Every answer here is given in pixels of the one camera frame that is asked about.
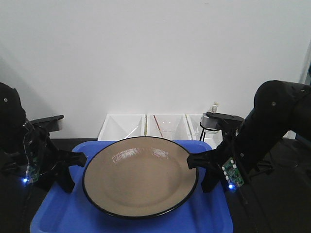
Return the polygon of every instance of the blue led light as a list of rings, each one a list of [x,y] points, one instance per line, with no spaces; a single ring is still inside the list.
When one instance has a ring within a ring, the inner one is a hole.
[[[230,190],[235,190],[235,185],[234,185],[234,184],[229,184],[228,188],[229,188]]]

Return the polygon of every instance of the beige plate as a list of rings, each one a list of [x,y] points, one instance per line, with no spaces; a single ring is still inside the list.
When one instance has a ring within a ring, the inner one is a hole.
[[[82,185],[91,203],[126,218],[164,214],[184,203],[198,174],[189,152],[157,137],[128,138],[100,151],[87,165]]]

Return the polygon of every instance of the cable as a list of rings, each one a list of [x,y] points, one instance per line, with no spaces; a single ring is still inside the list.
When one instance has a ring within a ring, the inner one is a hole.
[[[24,231],[25,217],[26,217],[26,213],[27,213],[27,210],[28,210],[28,204],[29,204],[29,200],[30,200],[30,197],[31,197],[31,194],[32,194],[33,186],[34,186],[34,183],[31,183],[29,185],[28,190],[27,190],[27,194],[26,194],[24,202],[23,202],[23,209],[22,209],[22,212],[21,212],[20,226],[19,226],[19,232],[20,233],[24,233],[25,232]]]

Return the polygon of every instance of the blue tray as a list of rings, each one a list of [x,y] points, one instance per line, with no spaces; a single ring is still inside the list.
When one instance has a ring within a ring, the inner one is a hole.
[[[176,141],[191,153],[210,150],[201,141]],[[89,141],[73,151],[84,152],[87,161],[113,141]],[[81,180],[84,168],[73,166],[76,183],[71,194],[54,184],[31,223],[31,233],[231,233],[233,225],[223,189],[218,183],[211,193],[203,193],[200,183],[205,170],[199,170],[199,183],[192,196],[177,209],[150,219],[129,220],[109,216],[85,197]]]

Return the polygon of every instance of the green circuit board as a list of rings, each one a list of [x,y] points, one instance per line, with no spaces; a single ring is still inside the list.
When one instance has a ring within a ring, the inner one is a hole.
[[[244,184],[244,180],[232,157],[224,163],[222,170],[228,184],[231,185],[229,186],[231,190],[235,190],[235,188],[241,187]]]

